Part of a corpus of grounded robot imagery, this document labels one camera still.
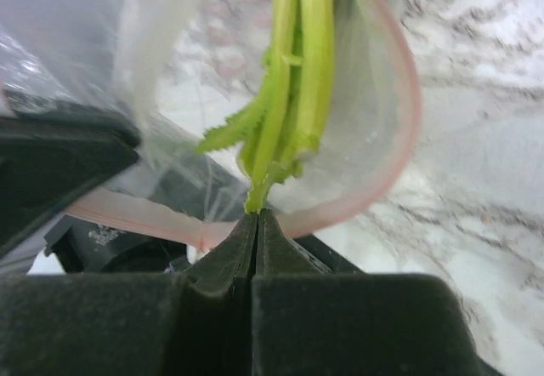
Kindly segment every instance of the plastic bag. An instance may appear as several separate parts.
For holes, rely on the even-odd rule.
[[[66,212],[199,249],[223,240],[243,214],[248,182],[236,148],[208,156],[193,149],[204,129],[258,89],[270,0],[3,1],[6,88],[113,110],[143,136],[138,165]],[[302,179],[269,197],[290,236],[376,201],[417,136],[417,75],[386,2],[335,0],[335,32],[334,97],[320,154]]]

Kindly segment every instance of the celery stalk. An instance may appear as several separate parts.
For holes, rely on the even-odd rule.
[[[274,184],[303,173],[319,150],[332,95],[333,0],[273,0],[263,84],[250,105],[207,131],[199,151],[243,142],[239,168],[251,178],[246,211],[259,212]]]
[[[317,152],[329,115],[334,75],[332,0],[300,0],[304,62],[297,126],[290,148],[296,156]]]

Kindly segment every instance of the marble countertop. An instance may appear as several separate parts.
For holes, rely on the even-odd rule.
[[[366,213],[318,233],[368,272],[455,290],[479,354],[544,368],[544,0],[406,0],[422,80],[416,153]]]

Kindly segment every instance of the clear plastic bag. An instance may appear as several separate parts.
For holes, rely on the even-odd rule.
[[[28,1],[28,12],[0,10],[0,54],[12,59],[0,77],[7,88],[102,105],[143,136],[142,161],[67,213],[199,249],[215,246],[243,214],[248,181],[236,148],[207,156],[193,150],[205,129],[258,89],[271,0],[61,1],[71,13],[65,27],[44,20],[34,29],[26,15],[40,13]],[[335,87],[320,154],[301,179],[269,196],[287,235],[364,210],[411,154],[419,85],[389,8],[398,1],[335,0]],[[64,14],[58,7],[55,19]]]

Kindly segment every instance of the green celery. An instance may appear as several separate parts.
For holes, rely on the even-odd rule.
[[[303,174],[303,159],[319,150],[332,96],[332,0],[273,0],[271,44],[263,84],[244,110],[205,134],[198,151],[242,141],[238,166],[251,178],[246,211],[259,212],[274,184]]]

